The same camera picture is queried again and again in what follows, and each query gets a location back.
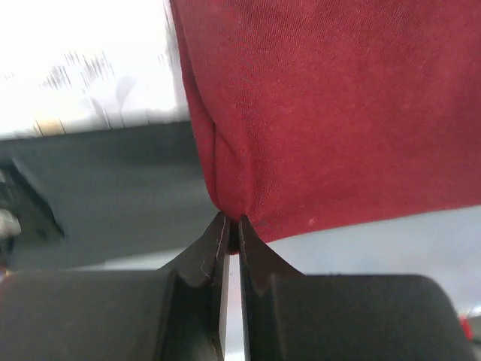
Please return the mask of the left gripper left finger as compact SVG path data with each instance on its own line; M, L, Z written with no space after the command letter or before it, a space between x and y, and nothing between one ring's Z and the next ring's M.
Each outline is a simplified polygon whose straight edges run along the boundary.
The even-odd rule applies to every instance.
M221 360L230 222L217 214L156 270L16 272L1 283L3 360Z

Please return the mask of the dark red t shirt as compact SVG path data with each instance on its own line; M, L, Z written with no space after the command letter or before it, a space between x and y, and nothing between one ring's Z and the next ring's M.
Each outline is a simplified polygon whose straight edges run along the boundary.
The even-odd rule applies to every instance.
M480 203L478 1L173 1L207 191L265 241Z

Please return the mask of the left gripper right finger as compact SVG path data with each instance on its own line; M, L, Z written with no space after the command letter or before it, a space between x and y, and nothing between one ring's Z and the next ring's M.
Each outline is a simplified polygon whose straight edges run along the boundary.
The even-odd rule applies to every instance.
M306 275L238 224L248 360L473 360L447 294L421 275Z

